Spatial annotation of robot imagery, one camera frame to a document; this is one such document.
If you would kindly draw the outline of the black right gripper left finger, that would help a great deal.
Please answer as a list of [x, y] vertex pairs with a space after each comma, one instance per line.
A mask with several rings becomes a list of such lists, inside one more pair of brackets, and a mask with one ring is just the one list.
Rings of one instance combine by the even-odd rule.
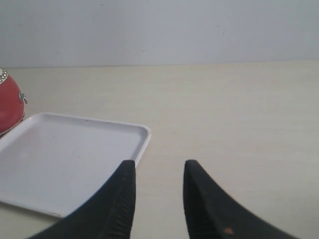
[[135, 207], [135, 162], [124, 160], [88, 201], [33, 238], [128, 239]]

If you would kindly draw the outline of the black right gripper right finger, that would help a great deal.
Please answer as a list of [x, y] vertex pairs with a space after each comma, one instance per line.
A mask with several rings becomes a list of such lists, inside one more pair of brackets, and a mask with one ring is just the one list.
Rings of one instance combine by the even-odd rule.
[[291, 239], [231, 198], [196, 160], [183, 174], [183, 207], [191, 239]]

